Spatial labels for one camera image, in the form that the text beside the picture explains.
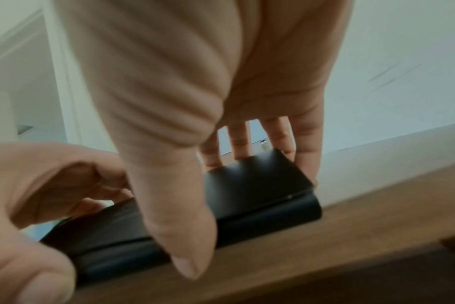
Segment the wooden surface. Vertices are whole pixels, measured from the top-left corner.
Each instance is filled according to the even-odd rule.
[[[76,292],[73,303],[231,303],[455,236],[455,166],[325,210],[307,225],[218,250],[198,281],[166,265]]]
[[[455,304],[455,254],[442,248],[239,304]]]

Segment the black wallet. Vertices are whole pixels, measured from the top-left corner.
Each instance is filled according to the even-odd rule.
[[[218,248],[322,215],[313,184],[277,149],[207,172],[204,185],[217,219]],[[65,220],[41,242],[71,259],[78,287],[169,262],[134,200]]]

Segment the hand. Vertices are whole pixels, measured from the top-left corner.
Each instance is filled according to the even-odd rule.
[[[189,278],[213,254],[199,149],[222,165],[217,129],[236,159],[250,154],[246,121],[314,180],[323,95],[352,1],[57,0],[94,103],[151,235]],[[296,150],[290,138],[292,128]]]
[[[132,198],[116,154],[81,146],[0,145],[0,303],[58,304],[75,286],[66,256],[19,232]]]

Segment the leather wallet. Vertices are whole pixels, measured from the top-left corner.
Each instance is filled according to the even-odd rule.
[[[204,186],[217,219],[217,248],[322,215],[313,184],[277,149],[205,173]],[[78,287],[169,262],[134,200],[65,220],[41,242],[71,259]]]

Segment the fingernail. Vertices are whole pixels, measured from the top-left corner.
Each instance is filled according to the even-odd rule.
[[[72,277],[44,272],[33,278],[17,298],[18,304],[63,304],[75,288]]]
[[[172,256],[171,260],[178,271],[186,278],[195,280],[200,276],[201,273],[191,259]]]

